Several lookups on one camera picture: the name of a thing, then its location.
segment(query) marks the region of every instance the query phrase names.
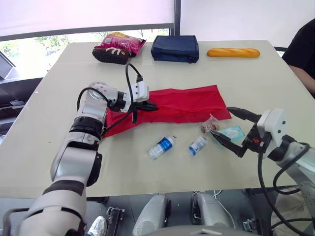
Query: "red cloth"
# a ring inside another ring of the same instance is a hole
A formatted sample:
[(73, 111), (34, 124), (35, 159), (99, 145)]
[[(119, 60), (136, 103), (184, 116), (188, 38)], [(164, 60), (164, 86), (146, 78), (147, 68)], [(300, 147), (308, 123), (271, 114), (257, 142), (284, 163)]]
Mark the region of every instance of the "red cloth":
[[(144, 122), (202, 122), (211, 113), (217, 119), (231, 119), (229, 111), (216, 85), (192, 89), (164, 89), (150, 92), (150, 102), (157, 105), (153, 112), (138, 111), (137, 123), (131, 122), (131, 115), (113, 127), (106, 137), (124, 132)], [(125, 116), (122, 112), (107, 113), (107, 126)]]

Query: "baguette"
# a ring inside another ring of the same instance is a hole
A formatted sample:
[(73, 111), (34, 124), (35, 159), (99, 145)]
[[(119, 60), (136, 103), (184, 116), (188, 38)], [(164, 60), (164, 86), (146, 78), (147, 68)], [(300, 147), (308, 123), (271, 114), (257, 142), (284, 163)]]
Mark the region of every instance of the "baguette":
[(208, 50), (209, 57), (240, 57), (256, 58), (260, 52), (254, 48), (212, 48)]

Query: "chips bag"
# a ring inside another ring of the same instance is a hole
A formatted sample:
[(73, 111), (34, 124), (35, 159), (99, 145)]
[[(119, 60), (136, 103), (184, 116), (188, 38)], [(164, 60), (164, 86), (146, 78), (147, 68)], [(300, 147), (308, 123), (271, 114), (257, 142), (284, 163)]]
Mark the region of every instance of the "chips bag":
[(94, 48), (120, 48), (128, 50), (132, 57), (136, 56), (146, 40), (134, 38), (120, 32), (114, 32), (107, 35), (103, 41)]

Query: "navy blue pouch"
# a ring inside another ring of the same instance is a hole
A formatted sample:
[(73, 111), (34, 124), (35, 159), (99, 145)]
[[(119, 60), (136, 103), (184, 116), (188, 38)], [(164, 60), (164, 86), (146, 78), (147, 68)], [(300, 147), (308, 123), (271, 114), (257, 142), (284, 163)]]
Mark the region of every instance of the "navy blue pouch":
[(199, 59), (199, 47), (194, 35), (157, 36), (151, 54), (154, 60), (196, 63)]

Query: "black shirt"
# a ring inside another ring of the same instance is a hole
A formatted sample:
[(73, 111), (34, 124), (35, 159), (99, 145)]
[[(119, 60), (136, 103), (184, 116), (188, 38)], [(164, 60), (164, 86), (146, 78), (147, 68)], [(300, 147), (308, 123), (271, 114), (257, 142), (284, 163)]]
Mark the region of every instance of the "black shirt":
[(288, 65), (305, 70), (315, 79), (314, 45), (315, 19), (300, 28), (282, 58)]

